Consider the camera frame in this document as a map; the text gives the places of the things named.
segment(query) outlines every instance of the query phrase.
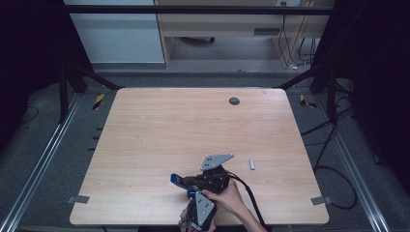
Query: wooden table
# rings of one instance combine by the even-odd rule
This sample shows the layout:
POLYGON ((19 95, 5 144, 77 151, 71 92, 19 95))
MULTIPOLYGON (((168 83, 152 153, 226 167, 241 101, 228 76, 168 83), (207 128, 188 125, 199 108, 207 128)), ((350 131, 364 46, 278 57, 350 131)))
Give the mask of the wooden table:
MULTIPOLYGON (((90 199, 75 203, 71 223, 175 225, 189 200, 170 174, 200 174, 205 156, 230 153, 235 157, 223 167, 250 186, 267 224, 328 221, 326 207, 310 200, 321 193, 283 90, 126 88, 79 192, 90 199), (232 97, 240 103, 232 105, 232 97)), ((215 220, 240 223, 222 207, 215 220)))

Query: white cabinet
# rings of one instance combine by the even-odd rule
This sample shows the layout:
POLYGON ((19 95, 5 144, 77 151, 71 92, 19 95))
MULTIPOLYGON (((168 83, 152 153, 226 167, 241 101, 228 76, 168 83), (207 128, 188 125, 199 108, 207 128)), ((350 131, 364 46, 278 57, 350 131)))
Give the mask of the white cabinet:
MULTIPOLYGON (((152 0, 65 0, 67 5, 154 5, 152 0)), ((71 14, 88 57, 95 64, 162 63, 155 14, 71 14)))

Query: wire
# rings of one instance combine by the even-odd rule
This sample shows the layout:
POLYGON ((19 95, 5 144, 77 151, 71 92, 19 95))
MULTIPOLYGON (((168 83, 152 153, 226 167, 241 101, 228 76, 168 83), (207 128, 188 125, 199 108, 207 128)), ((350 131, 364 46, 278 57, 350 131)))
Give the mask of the wire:
POLYGON ((35 115, 34 115, 33 117, 31 117, 29 120, 24 121, 24 122, 21 122, 21 123, 20 123, 21 125, 33 121, 33 120, 39 115, 39 113, 40 113, 40 110, 39 110, 37 107, 35 107, 35 106, 28 106, 27 108, 34 108, 34 109, 36 109, 36 113, 35 113, 35 115))
POLYGON ((338 174, 341 178, 343 178, 350 185, 350 188, 353 190, 353 194, 354 194, 354 197, 355 197, 354 200, 353 200, 353 203, 351 205, 341 206, 341 205, 335 204, 334 202, 331 203, 331 205, 333 205, 333 206, 335 206, 335 207, 337 207, 341 210, 350 210, 350 209, 353 209, 356 206, 357 201, 358 201, 358 195, 357 195, 356 189, 354 188, 353 184, 349 181, 349 179, 345 175, 343 175, 341 172, 337 171, 336 169, 334 169, 332 167, 329 167, 329 166, 323 166, 323 165, 319 166, 319 162, 322 159, 323 155, 325 154, 325 150, 326 150, 330 140, 336 134, 336 131, 337 131, 337 123, 335 123, 334 126, 332 127, 331 133, 329 134, 328 138, 326 139, 325 145, 322 147, 322 150, 320 151, 319 157, 317 158, 316 163, 314 164, 312 169, 313 169, 314 174, 316 174, 317 169, 332 170, 332 171, 336 172, 336 174, 338 174))
POLYGON ((319 165, 319 161, 322 159, 323 154, 325 154, 326 147, 328 146, 329 141, 332 139, 333 134, 334 132, 336 132, 336 130, 337 130, 337 124, 334 124, 332 131, 328 136, 328 139, 326 139, 325 145, 322 147, 322 151, 320 151, 319 158, 317 158, 316 163, 313 166, 313 170, 315 170, 316 167, 319 165))
POLYGON ((253 195, 252 190, 250 189, 250 187, 249 187, 241 178, 239 178, 237 175, 233 174, 232 172, 227 172, 227 173, 228 173, 228 176, 229 176, 230 178, 235 179, 235 180, 241 182, 242 185, 244 185, 245 189, 246 189, 247 192, 248 192, 248 195, 249 195, 249 197, 250 197, 250 200, 251 200, 251 202, 252 202, 253 208, 255 209, 255 212, 256 212, 256 214, 257 214, 257 217, 259 218, 260 224, 263 226, 263 228, 265 228, 267 231, 269 231, 270 228, 265 224, 265 221, 263 220, 263 217, 262 217, 262 215, 260 214, 259 207, 257 206, 255 197, 254 197, 254 195, 253 195))
POLYGON ((352 203, 351 205, 349 205, 349 206, 341 206, 341 205, 335 204, 335 202, 332 202, 331 205, 334 206, 334 207, 336 207, 336 208, 338 208, 338 209, 341 209, 341 210, 351 210, 351 209, 353 209, 353 208, 357 205, 357 203, 358 203, 358 193, 356 192, 356 189, 355 189, 355 187, 353 186, 352 182, 349 181, 349 179, 348 179, 345 175, 343 175, 341 172, 337 171, 336 169, 334 169, 334 168, 332 168, 332 167, 329 167, 329 166, 317 166, 317 167, 313 170, 313 172, 316 174, 316 171, 317 171, 318 169, 328 169, 328 170, 332 170, 332 171, 336 172, 336 174, 338 174, 341 178, 343 178, 343 179, 349 184, 350 188, 353 190, 353 194, 354 194, 354 197, 355 197, 355 198, 353 199, 353 203, 352 203))
POLYGON ((300 64, 300 63, 295 62, 295 61, 293 60, 292 56, 291 56, 292 52, 291 52, 291 50, 290 50, 289 41, 287 40, 286 31, 284 30, 285 21, 286 21, 286 14, 283 15, 282 26, 281 26, 281 30, 280 30, 279 37, 278 37, 278 46, 279 46, 280 53, 281 53, 281 55, 282 55, 282 57, 283 57, 284 63, 286 64, 287 67, 289 67, 289 64, 287 63, 287 60, 284 58, 284 53, 283 53, 283 50, 281 49, 281 46, 280 46, 280 38, 281 38, 281 34, 282 34, 282 33, 283 33, 284 38, 285 38, 285 40, 286 40, 286 45, 287 45, 287 48, 288 48, 288 51, 289 51, 289 58, 290 58, 290 60, 291 60, 293 63, 295 63, 295 65, 297 65, 297 66, 303 65, 303 64, 300 64))
MULTIPOLYGON (((346 109, 340 111, 340 112, 337 114, 338 119, 341 119, 344 113, 349 112, 349 111, 351 111, 352 109, 353 109, 352 107, 348 107, 348 108, 346 108, 346 109)), ((301 136, 304 136, 304 135, 307 135, 307 134, 312 133, 312 132, 314 132, 314 131, 317 131, 317 130, 319 130, 319 129, 322 129, 322 128, 324 128, 326 125, 328 125, 328 124, 331 123, 331 122, 332 122, 332 120, 328 120, 328 121, 326 121, 326 122, 324 122, 324 123, 322 123, 322 124, 320 124, 320 125, 318 125, 318 126, 312 128, 312 129, 310 129, 310 130, 307 130, 307 131, 305 131, 305 132, 302 132, 302 133, 301 133, 301 136)))

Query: floor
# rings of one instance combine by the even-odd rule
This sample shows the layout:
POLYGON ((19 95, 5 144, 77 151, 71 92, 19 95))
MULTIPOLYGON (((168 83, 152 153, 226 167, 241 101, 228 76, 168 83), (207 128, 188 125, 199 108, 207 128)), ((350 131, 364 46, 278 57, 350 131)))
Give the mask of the floor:
MULTIPOLYGON (((309 53, 309 50, 307 40, 301 54, 309 53)), ((298 69, 284 69, 272 41, 266 38, 216 38, 214 43, 207 39, 185 38, 175 41, 168 69, 146 66, 137 72, 101 70, 100 74, 128 87, 271 88, 309 68, 305 60, 295 61, 300 63, 298 69)), ((27 109, 10 146, 0 157, 2 226, 8 225, 5 224, 6 217, 14 217, 19 222, 15 229, 19 231, 103 231, 99 226, 71 225, 69 217, 73 205, 66 203, 68 196, 79 191, 98 143, 96 137, 101 133, 100 128, 115 98, 115 91, 103 88, 88 78, 86 81, 89 90, 85 95, 75 95, 70 91, 70 100, 77 103, 76 112, 70 125, 60 130, 63 139, 55 147, 47 144, 59 129, 59 101, 55 97, 58 86, 49 86, 31 96, 31 107, 27 109), (99 110, 92 110, 100 93, 105 93, 102 105, 99 110), (44 166, 38 166, 39 160, 44 166), (33 179, 33 170, 40 170, 35 173, 40 175, 39 179, 33 179), (19 197, 23 190, 29 192, 26 201, 19 197), (9 214, 14 206, 21 207, 21 214, 9 214)), ((327 120, 323 110, 325 95, 312 95, 308 90, 309 83, 310 79, 286 91, 301 132, 327 120), (315 103, 317 107, 301 104, 301 95, 311 103, 310 106, 315 103)), ((339 111, 350 107, 344 96, 338 95, 337 98, 339 111)), ((335 168, 353 183, 358 190, 358 204, 351 210, 328 205, 331 220, 325 225, 274 225, 273 231, 410 231, 409 196, 389 167, 374 162, 372 149, 354 114, 346 112, 348 114, 342 115, 338 121, 337 134, 329 142, 321 164, 335 168)), ((330 131, 328 126, 303 136, 312 165, 330 131)), ((319 170, 316 179, 322 193, 332 196, 336 204, 352 204, 354 194, 350 185, 335 172, 319 170)), ((135 231, 136 227, 107 226, 107 230, 135 231)), ((164 229, 151 228, 151 231, 164 229)))

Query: black cable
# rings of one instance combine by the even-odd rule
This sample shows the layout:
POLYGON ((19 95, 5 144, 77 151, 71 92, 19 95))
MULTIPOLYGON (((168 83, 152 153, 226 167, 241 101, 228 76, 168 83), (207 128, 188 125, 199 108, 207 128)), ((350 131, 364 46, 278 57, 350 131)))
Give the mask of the black cable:
POLYGON ((289 41, 287 40, 286 31, 284 30, 285 20, 286 20, 286 14, 283 15, 283 23, 282 23, 282 30, 281 30, 281 31, 283 31, 284 39, 286 40, 286 45, 287 45, 287 49, 288 49, 288 51, 289 51, 290 60, 291 60, 293 63, 295 63, 295 65, 297 65, 297 66, 303 65, 303 64, 301 64, 301 63, 298 63, 298 62, 294 61, 293 58, 292 58, 292 51, 290 50, 289 41))
POLYGON ((322 159, 323 155, 325 154, 325 149, 328 146, 328 144, 329 144, 330 140, 332 139, 332 137, 334 136, 334 134, 336 133, 336 131, 337 131, 337 124, 334 124, 334 126, 331 130, 331 133, 329 134, 329 136, 328 136, 328 138, 325 142, 325 145, 323 146, 322 151, 320 152, 319 157, 317 158, 316 163, 315 163, 315 165, 313 166, 312 169, 313 169, 314 174, 316 174, 317 169, 332 170, 332 171, 336 172, 336 174, 338 174, 341 178, 343 178, 350 185, 351 189, 353 189, 353 194, 355 196, 354 201, 351 205, 341 206, 341 205, 335 204, 334 202, 331 203, 331 205, 333 205, 333 206, 335 206, 335 207, 337 207, 341 210, 350 210, 350 209, 353 209, 356 206, 357 200, 358 200, 358 195, 357 195, 356 189, 354 188, 353 184, 348 180, 348 178, 346 176, 344 176, 341 172, 337 171, 336 169, 334 169, 332 167, 329 167, 329 166, 319 166, 319 162, 322 159))
MULTIPOLYGON (((346 109, 340 111, 340 112, 337 114, 337 117, 340 117, 342 114, 344 114, 345 112, 348 112, 348 111, 350 111, 350 110, 352 110, 352 107, 348 107, 348 108, 346 108, 346 109)), ((317 131, 317 130, 319 130, 319 129, 322 129, 322 128, 324 128, 326 125, 328 125, 328 124, 331 123, 331 122, 332 122, 332 120, 328 120, 328 121, 326 121, 326 122, 324 122, 324 123, 322 123, 322 124, 320 124, 320 125, 318 125, 318 126, 312 128, 312 129, 310 129, 310 130, 307 130, 307 131, 305 131, 305 132, 302 132, 302 133, 301 133, 301 136, 307 135, 307 134, 309 134, 309 133, 312 133, 312 132, 314 132, 314 131, 317 131)))
POLYGON ((334 132, 336 132, 336 129, 337 129, 337 124, 334 124, 332 131, 328 136, 328 139, 326 139, 325 145, 322 147, 322 151, 320 151, 319 158, 317 158, 316 163, 313 166, 313 170, 315 170, 316 167, 319 165, 319 161, 322 159, 323 154, 325 154, 326 147, 328 146, 329 141, 331 140, 334 132))
POLYGON ((233 174, 232 172, 228 172, 228 176, 229 176, 230 178, 234 179, 234 180, 237 180, 237 181, 241 182, 241 184, 244 185, 245 189, 246 189, 247 192, 248 192, 248 195, 249 195, 249 197, 250 197, 250 200, 251 200, 251 202, 252 202, 253 208, 255 209, 255 212, 256 212, 256 214, 257 214, 257 217, 259 218, 260 224, 263 226, 263 228, 265 228, 267 231, 269 231, 269 227, 265 224, 265 220, 263 220, 263 217, 262 217, 262 215, 260 214, 259 207, 257 206, 255 197, 254 197, 254 195, 253 195, 252 190, 250 189, 250 187, 249 187, 241 178, 239 178, 237 175, 233 174))
POLYGON ((357 202, 358 202, 358 193, 356 192, 356 189, 353 186, 352 182, 350 182, 349 179, 345 175, 343 175, 341 172, 337 171, 336 169, 334 169, 332 167, 329 167, 329 166, 316 166, 316 168, 313 170, 313 172, 316 174, 316 171, 318 169, 329 169, 329 170, 332 170, 332 171, 336 172, 336 174, 338 174, 341 178, 343 178, 349 184, 350 188, 353 190, 353 194, 354 194, 355 198, 353 199, 353 203, 351 205, 341 206, 341 205, 335 204, 335 202, 332 202, 331 205, 335 206, 336 208, 341 209, 341 210, 351 210, 351 209, 353 209, 357 205, 357 202))
POLYGON ((40 110, 39 110, 37 107, 35 107, 35 106, 28 106, 27 108, 34 108, 34 109, 36 109, 36 114, 35 114, 33 117, 31 117, 29 120, 24 121, 24 122, 21 122, 21 123, 20 123, 21 125, 33 121, 33 119, 35 119, 35 118, 39 115, 39 113, 40 113, 40 110))

